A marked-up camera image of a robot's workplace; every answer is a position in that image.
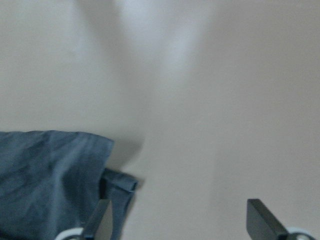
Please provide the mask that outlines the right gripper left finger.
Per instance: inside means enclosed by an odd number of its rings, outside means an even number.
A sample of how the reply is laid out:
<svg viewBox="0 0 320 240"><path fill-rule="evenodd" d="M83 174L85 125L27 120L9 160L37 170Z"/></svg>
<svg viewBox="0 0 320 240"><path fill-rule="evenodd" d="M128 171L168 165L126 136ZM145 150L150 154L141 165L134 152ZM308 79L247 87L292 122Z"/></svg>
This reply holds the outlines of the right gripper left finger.
<svg viewBox="0 0 320 240"><path fill-rule="evenodd" d="M56 236L56 240L110 240L112 232L112 202L101 199L84 227L64 230Z"/></svg>

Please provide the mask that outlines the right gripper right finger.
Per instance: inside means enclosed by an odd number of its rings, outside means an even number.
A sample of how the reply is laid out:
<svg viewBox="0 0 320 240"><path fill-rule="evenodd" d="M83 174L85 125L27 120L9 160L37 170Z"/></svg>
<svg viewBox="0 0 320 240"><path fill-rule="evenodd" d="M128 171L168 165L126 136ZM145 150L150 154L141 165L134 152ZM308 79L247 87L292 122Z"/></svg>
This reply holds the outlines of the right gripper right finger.
<svg viewBox="0 0 320 240"><path fill-rule="evenodd" d="M313 240L314 237L296 228L289 230L258 198L246 203L246 231L252 240Z"/></svg>

